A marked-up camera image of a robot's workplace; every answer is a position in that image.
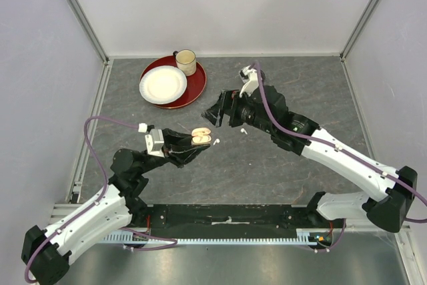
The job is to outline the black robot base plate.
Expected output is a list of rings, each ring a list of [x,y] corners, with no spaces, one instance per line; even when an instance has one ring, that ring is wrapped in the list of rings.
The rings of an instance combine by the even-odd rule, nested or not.
[[[289,204],[154,204],[128,227],[148,228],[153,236],[174,239],[231,240],[295,238],[298,229],[337,232],[343,219],[329,221],[314,209],[317,193],[306,206]]]

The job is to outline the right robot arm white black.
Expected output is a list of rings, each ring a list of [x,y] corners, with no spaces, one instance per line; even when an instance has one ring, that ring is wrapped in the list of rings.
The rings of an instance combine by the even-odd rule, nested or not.
[[[328,220],[366,218],[387,232],[400,231],[415,198],[418,174],[412,168],[386,166],[353,150],[316,122],[290,111],[284,95],[270,85],[252,94],[223,90],[202,113],[216,127],[225,115],[230,127],[247,124],[260,129],[279,148],[314,160],[359,187],[350,194],[316,193],[305,212],[309,225],[318,228]]]

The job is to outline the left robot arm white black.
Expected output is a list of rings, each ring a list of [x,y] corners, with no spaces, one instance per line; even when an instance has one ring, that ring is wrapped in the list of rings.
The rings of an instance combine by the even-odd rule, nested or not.
[[[140,124],[143,151],[122,148],[113,156],[113,175],[78,209],[58,222],[26,231],[21,259],[28,284],[55,284],[82,253],[108,235],[128,225],[139,227],[147,217],[147,204],[139,197],[148,180],[143,175],[165,164],[182,168],[211,143],[206,127],[190,134]]]

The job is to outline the beige earbud charging case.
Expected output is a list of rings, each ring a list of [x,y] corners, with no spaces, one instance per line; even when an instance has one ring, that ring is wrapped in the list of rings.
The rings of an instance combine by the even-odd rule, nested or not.
[[[211,142],[211,130],[207,127],[198,127],[191,132],[193,145],[209,144]]]

